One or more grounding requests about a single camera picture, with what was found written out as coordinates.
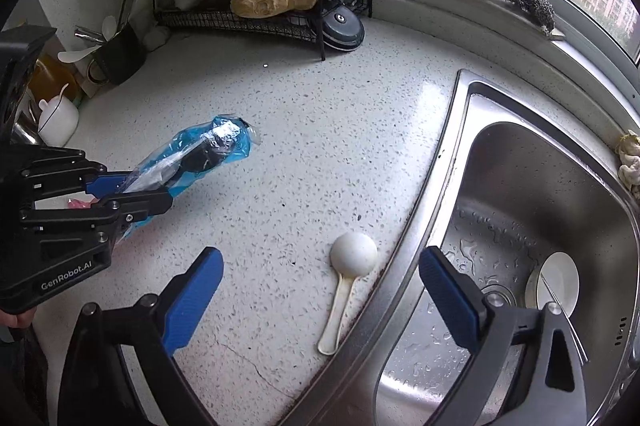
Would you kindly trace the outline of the operator left hand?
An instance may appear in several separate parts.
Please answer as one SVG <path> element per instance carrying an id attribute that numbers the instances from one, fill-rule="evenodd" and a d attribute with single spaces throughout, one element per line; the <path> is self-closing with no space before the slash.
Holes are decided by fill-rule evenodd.
<path id="1" fill-rule="evenodd" d="M 29 328 L 34 321 L 37 308 L 32 308 L 19 315 L 10 315 L 0 311 L 0 324 L 7 328 Z"/>

